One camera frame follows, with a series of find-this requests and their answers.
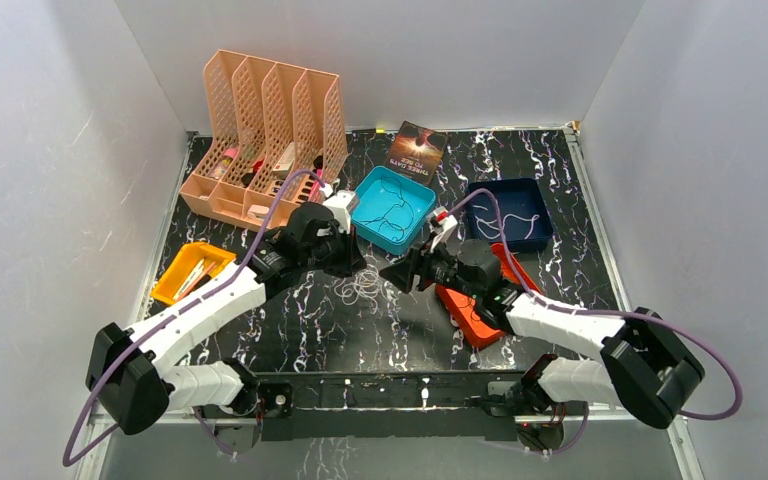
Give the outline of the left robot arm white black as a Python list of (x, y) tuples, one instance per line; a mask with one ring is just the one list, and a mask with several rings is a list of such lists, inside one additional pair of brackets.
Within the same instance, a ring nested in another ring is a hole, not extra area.
[(127, 435), (154, 425), (165, 413), (207, 405), (252, 416), (266, 398), (260, 380), (242, 363), (225, 359), (183, 366), (181, 358), (243, 313), (322, 271), (340, 278), (362, 270), (351, 227), (356, 195), (340, 191), (323, 203), (305, 202), (287, 223), (267, 231), (239, 263), (183, 300), (128, 329), (111, 323), (95, 337), (87, 387)]

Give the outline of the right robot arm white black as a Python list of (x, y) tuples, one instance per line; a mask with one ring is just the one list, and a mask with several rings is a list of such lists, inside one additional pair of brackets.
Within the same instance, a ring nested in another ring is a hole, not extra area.
[(532, 337), (580, 354), (544, 354), (503, 394), (511, 413), (550, 413), (567, 402), (621, 406), (644, 424), (665, 429), (701, 384), (705, 370), (671, 330), (636, 316), (596, 315), (525, 289), (509, 263), (481, 241), (457, 254), (443, 245), (412, 247), (380, 272), (404, 293), (441, 286), (474, 302), (491, 328)]

